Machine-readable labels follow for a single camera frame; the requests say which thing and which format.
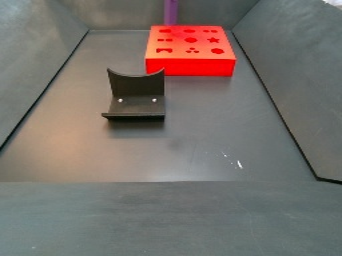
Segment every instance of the small hole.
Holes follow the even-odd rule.
[[[195,33],[196,31],[194,29],[186,29],[184,32],[186,33]]]
[[[195,42],[198,41],[198,39],[194,38],[194,37],[188,37],[188,38],[186,38],[184,40],[186,40],[186,42],[188,42],[188,43],[195,43]]]

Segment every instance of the star-shaped hole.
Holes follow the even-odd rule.
[[[211,38],[208,39],[208,41],[210,41],[210,43],[219,43],[219,39],[215,38],[215,37],[211,37]]]

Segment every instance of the black curved stand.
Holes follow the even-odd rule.
[[[107,119],[164,118],[164,70],[146,76],[127,76],[107,69],[112,102]]]

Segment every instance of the gray floor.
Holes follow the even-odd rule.
[[[167,77],[164,122],[100,116],[111,102],[105,69],[144,73],[147,37],[87,35],[0,152],[0,181],[313,181],[231,35],[234,76]]]
[[[0,195],[5,256],[342,254],[339,185],[3,183]]]

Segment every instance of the shape-shaped hole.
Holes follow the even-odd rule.
[[[184,40],[186,40],[186,42],[188,42],[188,43],[195,43],[195,42],[198,41],[198,39],[194,38],[194,37],[188,37],[188,38],[186,38]]]
[[[194,47],[190,47],[190,50],[186,51],[187,53],[199,53],[199,51],[194,48]]]
[[[196,31],[194,29],[186,29],[184,32],[186,33],[195,33]]]
[[[211,38],[208,39],[208,42],[210,42],[210,43],[219,43],[219,38],[211,37]]]
[[[215,54],[222,54],[222,53],[224,53],[224,51],[223,51],[222,49],[219,49],[219,48],[211,49],[211,52],[215,53]]]
[[[160,53],[160,52],[168,52],[171,53],[174,50],[171,48],[156,48],[156,53]]]
[[[160,33],[171,33],[171,29],[160,29],[159,32]]]

